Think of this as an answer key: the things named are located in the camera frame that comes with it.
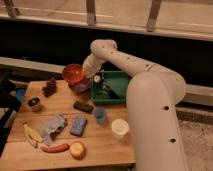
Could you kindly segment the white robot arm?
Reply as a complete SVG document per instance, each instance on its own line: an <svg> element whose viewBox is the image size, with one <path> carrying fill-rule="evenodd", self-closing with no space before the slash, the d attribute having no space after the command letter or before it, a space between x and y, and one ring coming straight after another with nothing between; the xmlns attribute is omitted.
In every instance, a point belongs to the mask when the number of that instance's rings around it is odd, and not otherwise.
<svg viewBox="0 0 213 171"><path fill-rule="evenodd" d="M137 171L189 171L176 114L186 94L184 78L157 63L117 50L113 40L94 40L84 60L90 78L105 62L131 77L126 106Z"/></svg>

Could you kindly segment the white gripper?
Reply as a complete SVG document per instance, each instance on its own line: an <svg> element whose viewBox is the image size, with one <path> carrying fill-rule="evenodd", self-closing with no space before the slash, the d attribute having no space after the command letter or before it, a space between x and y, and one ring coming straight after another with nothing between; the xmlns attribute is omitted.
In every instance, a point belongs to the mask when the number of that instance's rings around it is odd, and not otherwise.
<svg viewBox="0 0 213 171"><path fill-rule="evenodd" d="M92 78L103 64L101 59L98 59L94 54L90 54L83 62L83 73L87 78Z"/></svg>

